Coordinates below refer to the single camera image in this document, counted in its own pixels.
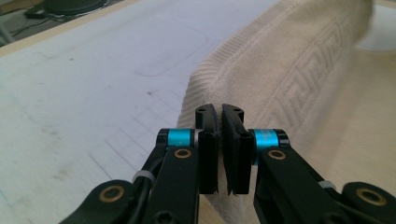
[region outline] white cable tie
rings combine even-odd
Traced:
[[[320,184],[323,189],[335,189],[335,185],[329,180],[319,181],[318,184]]]
[[[155,182],[155,175],[152,172],[147,170],[139,170],[138,172],[136,172],[136,174],[134,174],[134,179],[132,180],[132,183],[134,183],[134,181],[140,176],[151,180],[151,185],[153,185]]]

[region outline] fabric texture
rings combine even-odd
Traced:
[[[301,152],[332,105],[353,45],[366,32],[369,0],[284,0],[210,54],[192,74],[177,127],[194,127],[194,110],[213,104],[245,110],[245,127],[278,128]],[[226,223],[257,222],[252,195],[207,196]]]

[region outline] black object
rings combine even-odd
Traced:
[[[223,158],[228,194],[248,194],[254,136],[243,125],[244,111],[241,108],[223,105],[222,109]]]
[[[107,0],[44,0],[47,13],[58,16],[77,16],[104,7]]]
[[[29,8],[27,11],[25,11],[23,13],[23,15],[27,18],[27,19],[36,19],[36,20],[42,20],[42,19],[46,19],[47,15],[46,15],[46,11],[43,8],[43,4],[40,3],[32,8]]]
[[[218,191],[220,137],[213,105],[198,107],[195,116],[196,129],[159,131],[133,184],[99,185],[62,223],[196,223],[199,194]],[[290,146],[284,131],[246,130],[243,118],[241,108],[223,105],[228,191],[248,193],[250,167],[258,161],[253,203],[261,223],[396,223],[394,196],[361,182],[339,194]]]

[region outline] cable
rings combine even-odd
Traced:
[[[154,173],[154,171],[158,170],[159,167],[163,164],[163,158],[160,158],[156,161],[154,161],[150,167],[148,168],[148,171],[151,173]],[[149,192],[151,189],[151,180],[149,178],[139,176],[138,178],[144,178],[143,183],[141,183],[140,186],[138,186],[138,191],[136,193],[137,195],[137,206],[133,210],[131,217],[128,220],[128,224],[137,224],[141,222],[141,219],[143,218],[143,213],[146,209],[146,205],[149,200]]]
[[[30,26],[26,26],[26,27],[23,27],[23,28],[21,28],[20,30],[18,30],[18,31],[16,31],[16,33],[15,34],[13,34],[12,36],[17,36],[17,35],[19,35],[20,33],[22,33],[23,31],[25,31],[25,30],[28,30],[28,29],[31,29],[31,28],[34,28],[34,27],[38,27],[38,26],[40,26],[40,25],[42,25],[42,24],[44,24],[44,23],[46,23],[47,21],[49,21],[50,19],[46,19],[46,20],[44,20],[44,21],[41,21],[41,22],[38,22],[38,23],[36,23],[36,24],[33,24],[33,25],[30,25]]]
[[[8,43],[12,43],[15,41],[13,36],[11,36],[11,34],[7,31],[6,27],[4,27],[3,23],[1,23],[1,22],[0,22],[0,35],[3,35],[4,39]]]

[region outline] floor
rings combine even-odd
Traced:
[[[117,4],[122,0],[111,0],[109,6]],[[38,34],[50,28],[58,26],[66,21],[55,21],[46,19],[27,19],[23,13],[29,8],[17,10],[6,15],[0,15],[0,22],[4,24],[6,29],[11,33],[15,40],[21,40],[28,36]],[[3,37],[0,35],[0,48],[5,45]]]

